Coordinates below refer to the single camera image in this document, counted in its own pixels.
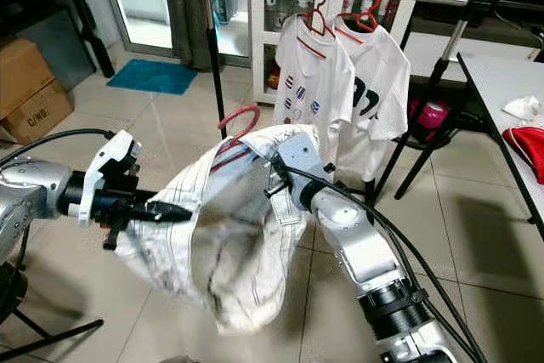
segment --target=tiled floor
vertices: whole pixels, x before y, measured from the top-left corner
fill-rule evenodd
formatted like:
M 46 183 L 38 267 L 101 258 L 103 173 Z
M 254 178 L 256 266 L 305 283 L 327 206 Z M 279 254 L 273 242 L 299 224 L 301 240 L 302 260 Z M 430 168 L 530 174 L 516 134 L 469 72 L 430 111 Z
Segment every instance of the tiled floor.
M 117 68 L 136 56 L 119 47 L 111 53 Z M 226 67 L 223 81 L 227 111 L 252 102 L 249 70 Z M 181 97 L 105 83 L 100 74 L 82 82 L 72 92 L 75 112 L 55 131 L 128 129 L 144 144 L 142 187 L 160 189 L 218 141 L 211 74 L 199 74 Z M 263 108 L 259 126 L 270 120 L 271 109 Z M 238 118 L 229 131 L 243 122 Z M 92 136 L 65 139 L 39 148 L 35 156 L 84 169 L 103 142 Z M 526 222 L 529 214 L 500 152 L 485 136 L 459 133 L 396 201 L 394 190 L 416 155 L 403 154 L 377 207 L 426 256 L 490 361 L 540 361 L 544 242 Z M 293 260 L 279 317 L 246 337 L 219 337 L 206 311 L 152 290 L 101 250 L 103 233 L 95 226 L 85 230 L 61 218 L 33 227 L 30 287 L 21 309 L 51 332 L 97 317 L 105 325 L 76 342 L 14 360 L 18 363 L 158 363 L 185 354 L 202 363 L 379 361 L 371 329 L 313 223 Z M 445 310 L 428 278 L 419 276 Z M 34 339 L 15 318 L 0 326 L 0 350 Z

